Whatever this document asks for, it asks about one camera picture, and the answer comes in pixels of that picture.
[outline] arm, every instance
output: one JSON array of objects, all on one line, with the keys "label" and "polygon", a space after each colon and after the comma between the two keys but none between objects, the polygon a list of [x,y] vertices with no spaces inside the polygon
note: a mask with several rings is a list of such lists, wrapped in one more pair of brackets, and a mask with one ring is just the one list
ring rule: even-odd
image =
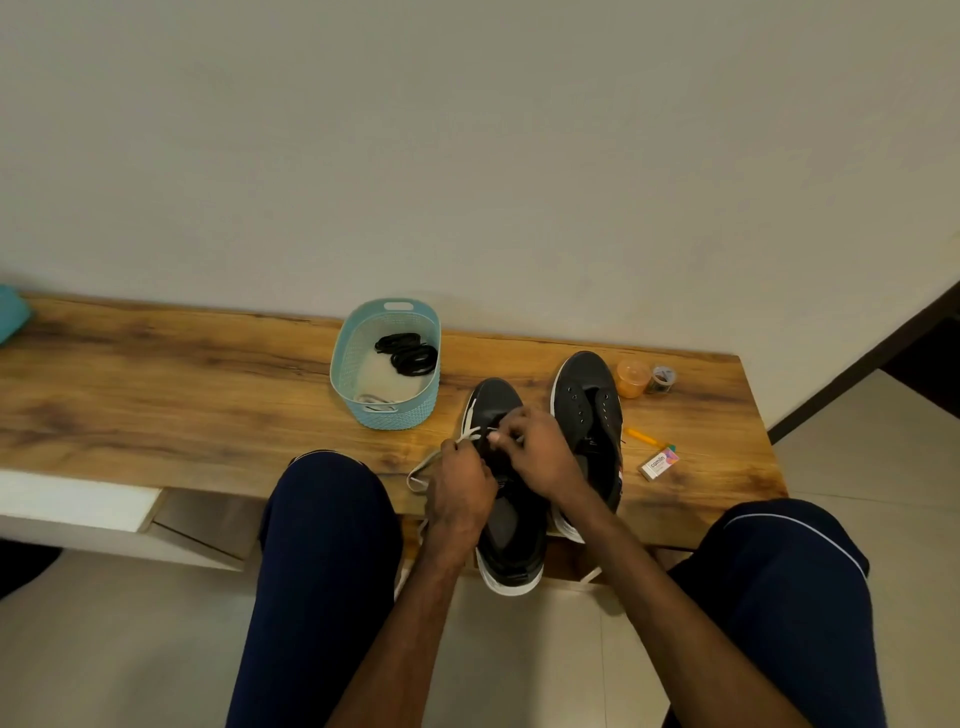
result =
[{"label": "arm", "polygon": [[473,443],[447,440],[427,493],[420,557],[327,728],[419,726],[453,588],[496,497]]},{"label": "arm", "polygon": [[[523,435],[522,446],[512,434]],[[557,503],[584,537],[685,728],[810,728],[587,485],[552,417],[520,408],[494,439],[527,485]]]}]

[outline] sneaker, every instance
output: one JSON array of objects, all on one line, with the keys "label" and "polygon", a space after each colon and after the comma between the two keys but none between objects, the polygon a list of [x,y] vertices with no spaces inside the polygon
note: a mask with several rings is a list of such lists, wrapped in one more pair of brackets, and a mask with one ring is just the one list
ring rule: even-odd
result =
[{"label": "sneaker", "polygon": [[[564,362],[550,393],[550,414],[557,419],[584,479],[616,513],[623,493],[623,412],[603,359],[593,352],[577,352]],[[584,542],[557,506],[552,513],[557,530],[571,541]]]},{"label": "sneaker", "polygon": [[500,486],[476,553],[484,583],[504,596],[524,595],[537,586],[546,552],[546,500],[527,488],[510,457],[487,441],[503,416],[522,404],[503,379],[484,379],[467,401],[460,435],[473,441]]}]

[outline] wooden tabletop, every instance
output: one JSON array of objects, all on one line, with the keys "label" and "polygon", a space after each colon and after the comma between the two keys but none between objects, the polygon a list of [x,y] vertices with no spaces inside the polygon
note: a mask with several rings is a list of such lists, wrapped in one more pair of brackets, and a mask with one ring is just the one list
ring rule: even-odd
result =
[{"label": "wooden tabletop", "polygon": [[337,449],[383,479],[398,513],[422,513],[410,469],[459,423],[487,376],[546,407],[580,349],[676,370],[665,396],[624,400],[624,423],[676,444],[654,482],[654,449],[626,438],[619,514],[646,543],[695,547],[728,507],[786,488],[740,360],[444,331],[440,394],[413,429],[358,424],[330,386],[341,322],[96,299],[28,296],[34,318],[0,345],[0,468],[267,497],[294,455]]}]

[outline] yellow pencil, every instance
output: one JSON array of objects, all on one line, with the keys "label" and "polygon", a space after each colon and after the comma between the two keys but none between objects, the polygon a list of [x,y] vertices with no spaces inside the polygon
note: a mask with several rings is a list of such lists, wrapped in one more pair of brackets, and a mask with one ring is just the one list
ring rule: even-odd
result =
[{"label": "yellow pencil", "polygon": [[662,443],[659,440],[654,440],[650,435],[644,435],[638,429],[633,429],[632,427],[624,427],[623,431],[626,432],[631,437],[636,437],[640,442],[646,443],[647,445],[652,445],[656,449],[667,449],[670,446],[666,443]]}]

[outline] tiled floor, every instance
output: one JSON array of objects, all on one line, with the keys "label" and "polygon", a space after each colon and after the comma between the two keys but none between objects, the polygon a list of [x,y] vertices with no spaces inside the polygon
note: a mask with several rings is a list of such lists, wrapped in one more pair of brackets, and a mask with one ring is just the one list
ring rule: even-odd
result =
[{"label": "tiled floor", "polygon": [[[891,726],[960,716],[960,421],[877,373],[777,446],[797,497],[873,564]],[[66,553],[0,601],[6,728],[223,724],[252,608],[244,574]],[[660,726],[666,697],[615,601],[458,586],[428,726]]]}]

